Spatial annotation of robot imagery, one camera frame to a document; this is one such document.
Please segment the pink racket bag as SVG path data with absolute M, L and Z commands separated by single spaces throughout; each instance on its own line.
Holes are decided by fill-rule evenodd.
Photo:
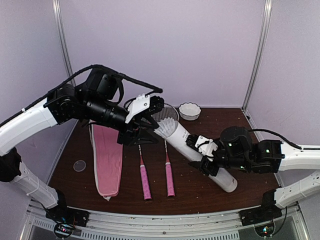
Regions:
M 92 124 L 89 126 L 93 149 L 95 186 L 98 194 L 109 201 L 118 195 L 123 165 L 123 146 L 117 143 L 118 131 Z

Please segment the white shuttlecock tube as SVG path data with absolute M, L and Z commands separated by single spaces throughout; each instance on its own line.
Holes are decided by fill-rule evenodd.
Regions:
M 201 161 L 203 155 L 187 146 L 186 140 L 188 135 L 190 135 L 190 133 L 178 122 L 176 130 L 166 139 L 166 142 L 190 162 L 199 162 Z M 238 186 L 237 180 L 223 168 L 218 170 L 217 176 L 209 175 L 208 177 L 227 193 L 233 192 Z

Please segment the pink badminton racket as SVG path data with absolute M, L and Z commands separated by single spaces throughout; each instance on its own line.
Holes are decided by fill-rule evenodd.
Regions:
M 138 146 L 138 150 L 139 150 L 139 156 L 140 156 L 140 177 L 141 177 L 143 198 L 145 201 L 148 201 L 152 199 L 152 196 L 151 196 L 151 191 L 149 186 L 147 169 L 144 164 L 142 148 L 140 145 Z
M 174 120 L 179 122 L 179 113 L 177 109 L 174 108 L 172 105 L 165 103 L 164 107 L 161 111 L 152 115 L 152 118 L 158 123 L 161 120 L 166 118 L 173 118 Z M 161 131 L 161 128 L 158 127 L 154 130 L 154 133 L 160 136 L 164 140 L 164 148 L 165 148 L 165 174 L 166 174 L 166 189 L 167 189 L 167 196 L 174 197 L 175 196 L 175 188 L 174 188 L 174 180 L 173 180 L 173 173 L 172 173 L 172 166 L 169 158 L 168 153 L 168 145 L 166 139 L 170 137 L 172 134 L 168 135 Z

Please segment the clear tube lid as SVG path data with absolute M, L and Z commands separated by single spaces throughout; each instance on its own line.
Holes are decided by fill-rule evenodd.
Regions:
M 86 162 L 84 160 L 77 160 L 74 164 L 73 164 L 73 170 L 77 173 L 82 172 L 86 169 Z

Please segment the white feather shuttlecock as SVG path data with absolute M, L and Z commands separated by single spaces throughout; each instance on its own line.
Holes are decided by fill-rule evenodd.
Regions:
M 178 127 L 178 121 L 173 118 L 165 118 L 162 119 L 159 123 L 159 127 L 161 129 L 162 133 L 165 133 L 166 135 L 170 135 L 175 132 L 175 130 Z

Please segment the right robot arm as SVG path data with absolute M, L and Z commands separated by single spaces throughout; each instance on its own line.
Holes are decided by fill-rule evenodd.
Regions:
M 259 220 L 268 220 L 276 208 L 283 209 L 293 202 L 320 191 L 320 148 L 316 145 L 297 145 L 271 131 L 278 140 L 265 139 L 253 143 L 252 130 L 240 126 L 224 129 L 217 139 L 190 134 L 186 145 L 202 155 L 193 164 L 205 175 L 216 176 L 220 169 L 235 169 L 245 173 L 278 173 L 288 170 L 314 172 L 286 187 L 265 192 L 256 210 Z

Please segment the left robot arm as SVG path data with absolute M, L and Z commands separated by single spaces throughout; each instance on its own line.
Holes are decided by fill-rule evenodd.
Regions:
M 29 171 L 17 145 L 72 119 L 116 130 L 117 142 L 124 146 L 154 143 L 150 132 L 159 125 L 152 114 L 164 107 L 163 90 L 157 86 L 100 64 L 83 71 L 89 72 L 85 82 L 73 86 L 63 81 L 0 125 L 0 180 L 16 184 L 61 222 L 72 218 L 64 195 Z

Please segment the white scalloped bowl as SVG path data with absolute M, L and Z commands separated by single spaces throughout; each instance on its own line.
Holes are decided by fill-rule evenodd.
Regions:
M 192 102 L 185 102 L 178 107 L 179 115 L 186 121 L 195 121 L 201 114 L 201 108 Z

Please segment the metal base rail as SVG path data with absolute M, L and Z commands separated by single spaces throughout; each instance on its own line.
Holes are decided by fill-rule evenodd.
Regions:
M 71 240 L 260 240 L 258 231 L 274 224 L 273 240 L 309 240 L 297 203 L 275 220 L 243 225 L 240 211 L 182 215 L 138 215 L 90 210 L 85 227 L 77 226 Z

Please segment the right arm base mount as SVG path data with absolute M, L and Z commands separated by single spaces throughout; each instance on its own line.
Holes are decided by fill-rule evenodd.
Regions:
M 270 238 L 276 233 L 274 220 L 282 216 L 277 207 L 254 207 L 239 212 L 242 226 L 253 226 L 255 233 L 261 238 Z

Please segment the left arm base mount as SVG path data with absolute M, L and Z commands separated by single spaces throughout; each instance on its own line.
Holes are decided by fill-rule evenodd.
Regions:
M 76 233 L 77 227 L 86 227 L 90 213 L 85 210 L 67 208 L 66 211 L 45 208 L 45 217 L 55 222 L 53 233 L 59 239 L 66 239 Z

